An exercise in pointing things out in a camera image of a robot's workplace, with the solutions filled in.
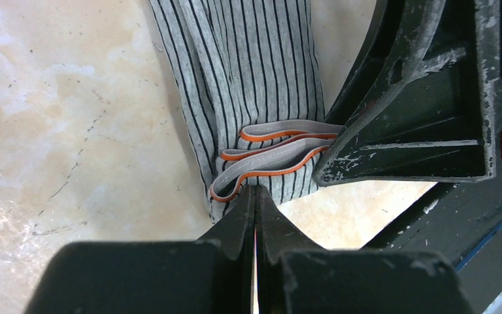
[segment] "gray striped garment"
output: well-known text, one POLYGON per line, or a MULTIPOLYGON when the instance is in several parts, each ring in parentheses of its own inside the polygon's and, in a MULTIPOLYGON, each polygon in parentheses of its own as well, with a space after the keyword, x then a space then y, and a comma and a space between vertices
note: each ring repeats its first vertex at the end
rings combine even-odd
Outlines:
MULTIPOLYGON (((282 120, 324 119, 310 3, 308 0, 150 2, 180 92, 210 205, 209 215, 217 222, 235 203, 235 198, 218 201, 211 194, 211 185, 229 167, 244 162, 225 160, 221 153, 233 148, 258 150, 290 138, 246 141, 240 137, 243 127, 282 120)), ((303 154, 297 153, 277 167, 288 169, 302 160, 303 154)), ((250 175, 240 182, 230 181, 230 177, 218 188, 218 195, 227 190, 239 191, 246 184, 268 187, 276 203, 310 194, 318 189, 311 175, 320 155, 302 160, 301 167, 283 175, 250 175)), ((254 162, 247 162, 247 166, 252 163, 252 168, 254 162)), ((262 165, 259 170, 276 169, 262 165)))

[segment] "black plastic bracket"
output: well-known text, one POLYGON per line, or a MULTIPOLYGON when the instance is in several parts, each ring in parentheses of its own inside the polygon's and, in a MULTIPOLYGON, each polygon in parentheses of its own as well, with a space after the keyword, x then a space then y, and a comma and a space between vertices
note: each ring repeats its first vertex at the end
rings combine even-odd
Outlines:
POLYGON ((255 231, 262 313, 472 313, 439 255, 327 251, 263 186, 193 242, 62 248, 26 313, 251 313, 255 231))
POLYGON ((495 177, 502 1, 377 1, 327 122, 344 128, 315 169, 322 186, 495 177))

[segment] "folded fabric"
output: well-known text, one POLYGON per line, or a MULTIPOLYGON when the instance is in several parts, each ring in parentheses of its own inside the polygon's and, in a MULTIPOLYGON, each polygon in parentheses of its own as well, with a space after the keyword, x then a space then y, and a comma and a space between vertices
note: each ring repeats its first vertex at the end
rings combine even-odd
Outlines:
POLYGON ((150 2, 212 221, 246 184, 277 203, 316 191, 312 169, 339 127, 315 122, 324 104, 309 1, 150 2))

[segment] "orange trim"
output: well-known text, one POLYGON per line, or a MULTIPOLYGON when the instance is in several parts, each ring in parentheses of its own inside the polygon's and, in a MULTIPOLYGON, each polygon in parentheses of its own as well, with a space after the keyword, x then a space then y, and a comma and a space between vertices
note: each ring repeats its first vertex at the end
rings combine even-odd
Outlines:
POLYGON ((220 153, 220 158, 222 160, 226 160, 228 162, 238 162, 239 160, 242 160, 242 159, 247 158, 249 156, 253 156, 253 155, 259 154, 261 152, 266 152, 268 150, 280 147, 282 145, 287 145, 287 144, 293 143, 298 139, 308 139, 308 138, 335 139, 336 137, 337 137, 337 134, 314 134, 314 133, 299 134, 295 137, 291 137, 291 138, 289 138, 281 143, 278 143, 276 145, 273 145, 271 147, 253 150, 252 152, 245 152, 243 154, 238 154, 238 155, 228 155, 228 154, 222 152, 222 153, 220 153))
POLYGON ((244 173, 243 175, 239 176, 237 183, 236 183, 235 190, 229 196, 226 196, 224 198, 218 197, 216 195, 216 193, 214 193, 214 190, 212 188, 210 190, 210 195, 212 196, 212 198, 214 198, 215 201, 227 203, 227 202, 233 200, 237 196, 237 193, 239 192, 239 189, 241 187, 241 183, 246 178, 258 177, 258 176, 260 176, 260 177, 273 177, 275 175, 287 175, 288 173, 292 173, 294 171, 299 170, 299 168, 303 167, 303 165, 305 165, 306 162, 308 162, 308 160, 310 160, 314 155, 318 154, 319 152, 323 152, 327 149, 328 149, 328 146, 318 147, 318 148, 314 149, 313 151, 311 151, 310 153, 307 154, 307 156, 305 157, 305 159, 302 162, 300 162, 299 164, 297 164, 297 165, 295 165, 285 171, 255 171, 255 172, 244 173))
POLYGON ((304 133, 309 133, 307 131, 299 131, 299 130, 288 130, 288 131, 280 131, 272 134, 267 134, 267 135, 249 135, 245 132, 240 132, 239 137, 242 139, 249 141, 249 142, 262 142, 262 141, 268 141, 270 139, 277 139, 282 136, 292 136, 292 135, 299 135, 299 134, 304 134, 304 133))

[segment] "beige marble table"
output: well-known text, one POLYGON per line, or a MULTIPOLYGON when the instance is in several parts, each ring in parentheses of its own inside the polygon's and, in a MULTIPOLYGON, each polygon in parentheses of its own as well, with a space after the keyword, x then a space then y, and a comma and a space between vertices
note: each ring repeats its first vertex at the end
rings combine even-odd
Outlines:
MULTIPOLYGON (((312 0, 327 107, 374 0, 312 0)), ((281 206, 327 248, 357 248, 431 183, 334 186, 281 206)), ((0 313, 80 240, 210 228, 180 99, 146 0, 0 1, 0 313)))

